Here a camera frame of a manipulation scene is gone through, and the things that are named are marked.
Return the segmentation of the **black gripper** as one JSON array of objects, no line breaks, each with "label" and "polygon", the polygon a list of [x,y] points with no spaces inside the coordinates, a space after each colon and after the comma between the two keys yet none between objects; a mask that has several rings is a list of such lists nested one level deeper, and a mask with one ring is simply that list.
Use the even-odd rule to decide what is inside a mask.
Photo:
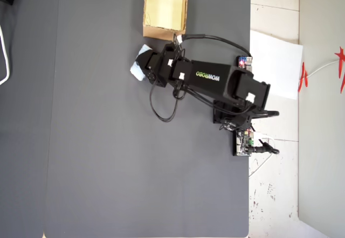
[{"label": "black gripper", "polygon": [[139,54],[135,61],[145,71],[145,75],[152,85],[155,82],[157,86],[165,88],[167,81],[160,75],[163,58],[164,55],[162,53],[146,50]]}]

